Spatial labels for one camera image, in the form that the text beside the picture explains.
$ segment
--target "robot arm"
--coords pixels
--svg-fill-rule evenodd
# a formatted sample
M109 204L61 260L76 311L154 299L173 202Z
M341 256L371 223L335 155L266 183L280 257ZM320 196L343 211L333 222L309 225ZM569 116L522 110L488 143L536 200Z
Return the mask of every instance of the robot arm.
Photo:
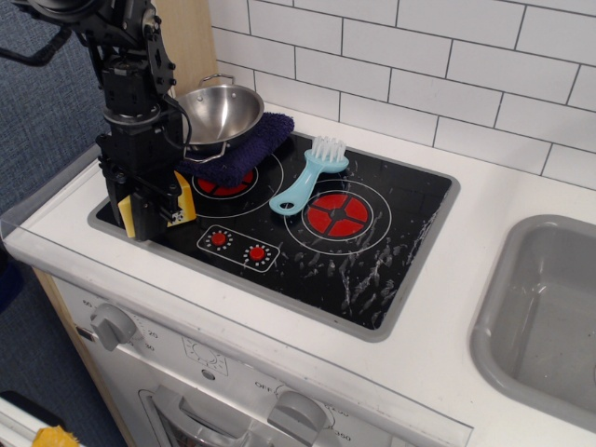
M61 31L32 57L1 50L0 56L47 63L70 33L88 49L104 93L110 134L96 142L116 221L129 200L135 237L163 233L179 213L181 187L174 168L183 158L182 107L168 96L176 84L160 32L161 20L147 0L11 0L35 19Z

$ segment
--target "tile backsplash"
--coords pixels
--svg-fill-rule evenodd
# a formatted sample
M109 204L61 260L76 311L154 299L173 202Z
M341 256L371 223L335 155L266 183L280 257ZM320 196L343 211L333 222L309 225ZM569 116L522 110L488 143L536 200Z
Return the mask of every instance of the tile backsplash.
M596 189L596 2L210 0L266 102Z

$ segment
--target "sink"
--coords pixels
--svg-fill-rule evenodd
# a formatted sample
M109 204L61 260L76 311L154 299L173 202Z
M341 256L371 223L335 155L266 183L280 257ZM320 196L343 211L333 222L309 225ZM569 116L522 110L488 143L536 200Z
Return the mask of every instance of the sink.
M471 353L504 395L596 432L596 225L544 215L511 229Z

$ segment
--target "stainless steel bowl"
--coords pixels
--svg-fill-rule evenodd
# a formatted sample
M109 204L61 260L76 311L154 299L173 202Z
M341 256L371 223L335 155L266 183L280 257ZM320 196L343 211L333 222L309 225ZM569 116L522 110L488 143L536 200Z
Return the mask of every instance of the stainless steel bowl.
M202 87L213 77L230 78L232 84ZM214 74L204 78L197 90L178 99L191 122L193 157L213 156L238 147L263 116L263 99L234 81L229 74ZM187 132L184 120L184 135Z

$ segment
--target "stovetop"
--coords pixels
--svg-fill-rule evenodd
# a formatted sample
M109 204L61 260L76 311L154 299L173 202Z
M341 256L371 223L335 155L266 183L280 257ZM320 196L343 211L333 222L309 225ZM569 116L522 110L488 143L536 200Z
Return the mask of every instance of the stovetop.
M280 216L268 201L302 172L311 145L292 134L236 188L186 176L196 221L147 247L365 340L383 339L453 203L453 180L348 150L344 172L319 176L305 209ZM109 205L91 221L124 235Z

